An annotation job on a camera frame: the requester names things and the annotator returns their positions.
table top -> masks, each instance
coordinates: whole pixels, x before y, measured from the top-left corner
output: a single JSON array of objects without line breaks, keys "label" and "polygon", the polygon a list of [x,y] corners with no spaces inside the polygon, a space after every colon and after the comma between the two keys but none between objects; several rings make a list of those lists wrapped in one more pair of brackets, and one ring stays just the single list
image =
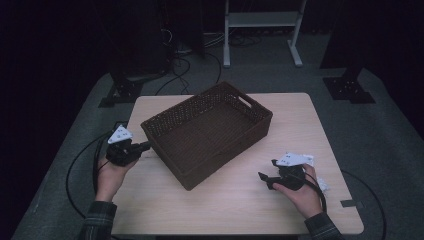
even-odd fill
[{"label": "table top", "polygon": [[[114,198],[113,234],[261,235],[308,233],[303,217],[281,193],[268,190],[258,172],[278,176],[271,160],[286,152],[313,155],[329,186],[328,215],[344,234],[363,224],[310,97],[305,93],[248,94],[273,112],[268,135],[196,186],[185,190],[153,150],[143,153]],[[142,96],[128,130],[147,141],[140,124],[190,96]]]}]

dark background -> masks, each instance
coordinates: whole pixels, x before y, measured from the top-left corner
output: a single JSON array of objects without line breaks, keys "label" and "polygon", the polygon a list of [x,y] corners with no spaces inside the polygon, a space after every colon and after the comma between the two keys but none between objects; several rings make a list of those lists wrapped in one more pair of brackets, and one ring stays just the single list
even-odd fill
[{"label": "dark background", "polygon": [[[191,2],[193,11],[202,10],[194,15],[202,18],[205,32],[223,30],[223,0]],[[162,69],[164,57],[155,53],[163,50],[155,51],[152,46],[157,44],[151,38],[161,38],[160,24],[166,20],[163,7],[170,5],[153,0],[143,5],[112,0],[0,4],[0,70],[5,84],[1,94],[5,214],[0,237],[10,238],[87,95],[108,72],[109,60],[124,58],[129,64],[140,64],[145,72]],[[235,0],[231,8],[241,9],[243,4]],[[255,2],[251,11],[292,7],[281,1]],[[128,9],[133,11],[122,18]],[[304,33],[332,34],[322,68],[347,67],[361,59],[383,81],[421,136],[423,10],[420,1],[412,0],[309,0],[302,25]],[[178,15],[178,4],[174,2],[166,11]]]}]

floor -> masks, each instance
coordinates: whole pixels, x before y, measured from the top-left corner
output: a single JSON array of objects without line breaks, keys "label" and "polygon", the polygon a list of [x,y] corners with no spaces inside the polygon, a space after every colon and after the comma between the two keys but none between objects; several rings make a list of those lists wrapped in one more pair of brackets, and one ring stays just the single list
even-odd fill
[{"label": "floor", "polygon": [[[205,58],[182,57],[190,63],[183,79],[170,82],[158,92],[175,78],[169,73],[145,83],[140,95],[197,94],[217,80],[228,81],[245,93],[308,93],[336,159],[347,172],[344,176],[351,194],[362,204],[358,211],[365,230],[346,238],[380,239],[386,234],[386,239],[421,239],[424,175],[420,169],[424,168],[424,141],[390,98],[381,80],[366,69],[358,81],[373,96],[375,104],[351,104],[331,98],[322,79],[340,76],[344,69],[319,68],[329,35],[299,36],[297,46],[304,63],[301,68],[296,68],[291,59],[286,45],[289,37],[267,36],[250,47],[231,48],[228,69],[218,63],[218,60],[222,62],[222,46],[208,48],[207,52],[212,55]],[[188,69],[186,61],[174,61],[178,74]],[[88,144],[113,128],[116,122],[128,121],[132,111],[131,103],[98,108],[111,86],[112,79],[106,74],[92,89],[13,239],[34,239],[34,236],[73,239],[78,233],[82,218],[68,199],[67,178],[73,202],[80,211],[87,211],[94,197],[91,169],[96,148],[96,144]],[[381,202],[384,218],[375,197]],[[155,236],[131,239],[155,239]]]}]

sleeve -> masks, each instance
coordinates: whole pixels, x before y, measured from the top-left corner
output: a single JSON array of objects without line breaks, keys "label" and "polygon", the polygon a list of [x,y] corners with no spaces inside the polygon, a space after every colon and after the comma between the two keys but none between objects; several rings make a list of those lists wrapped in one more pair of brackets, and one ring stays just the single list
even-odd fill
[{"label": "sleeve", "polygon": [[117,206],[110,202],[93,202],[77,239],[110,239],[116,209]]},{"label": "sleeve", "polygon": [[344,239],[327,213],[320,213],[305,220],[306,227],[313,240]]}]

brown basket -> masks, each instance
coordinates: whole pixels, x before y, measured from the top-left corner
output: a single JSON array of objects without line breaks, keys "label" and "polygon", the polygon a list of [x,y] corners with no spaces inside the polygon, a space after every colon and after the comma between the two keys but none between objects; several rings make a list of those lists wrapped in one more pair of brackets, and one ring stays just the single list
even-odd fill
[{"label": "brown basket", "polygon": [[272,112],[222,82],[141,124],[186,190],[268,134]]}]

